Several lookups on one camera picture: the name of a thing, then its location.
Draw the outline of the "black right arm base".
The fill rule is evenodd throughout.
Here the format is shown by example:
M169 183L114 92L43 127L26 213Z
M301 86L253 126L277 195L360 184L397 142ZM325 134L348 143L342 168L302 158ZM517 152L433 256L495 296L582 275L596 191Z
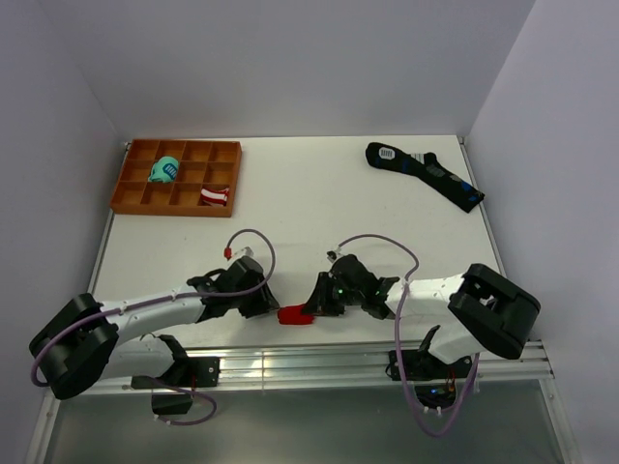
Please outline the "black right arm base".
M471 357L463 357L451 364L445 364L426 352L402 350L401 360L408 381L434 381L464 379L473 364Z

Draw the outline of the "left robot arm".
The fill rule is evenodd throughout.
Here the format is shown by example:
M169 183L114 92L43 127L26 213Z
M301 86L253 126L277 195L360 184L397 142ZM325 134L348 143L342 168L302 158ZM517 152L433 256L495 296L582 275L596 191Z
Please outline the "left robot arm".
M245 318L278 309L267 284L271 275L242 256L226 269L148 297L100 303L90 293L80 294L31 340L31 380L60 400L108 378L178 386L190 377L192 363L164 329L220 318L230 309Z

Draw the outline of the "red Santa sock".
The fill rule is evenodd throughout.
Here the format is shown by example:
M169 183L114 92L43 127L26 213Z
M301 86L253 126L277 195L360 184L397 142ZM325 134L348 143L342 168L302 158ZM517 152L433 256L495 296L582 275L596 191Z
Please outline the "red Santa sock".
M307 326L314 322L315 316L305 314L303 304L289 305L278 310L278 322L283 326Z

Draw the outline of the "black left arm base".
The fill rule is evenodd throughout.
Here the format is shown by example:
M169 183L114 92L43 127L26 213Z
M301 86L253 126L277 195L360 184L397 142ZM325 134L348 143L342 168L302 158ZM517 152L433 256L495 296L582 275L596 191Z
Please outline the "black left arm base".
M220 362L218 357L189 357L178 360L154 380L147 376L132 377L131 387L137 390L154 389L159 386L156 383L159 381L175 388L212 388L219 381Z

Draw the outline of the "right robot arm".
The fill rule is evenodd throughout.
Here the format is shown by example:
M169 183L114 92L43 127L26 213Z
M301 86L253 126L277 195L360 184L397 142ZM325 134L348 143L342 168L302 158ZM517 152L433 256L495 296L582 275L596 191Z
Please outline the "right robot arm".
M349 306L378 320L441 317L419 348L419 366L431 377L482 351L518 359L541 312L535 297L485 264L448 277L407 280L378 277L353 254L335 256L331 270L318 274L301 313L338 317Z

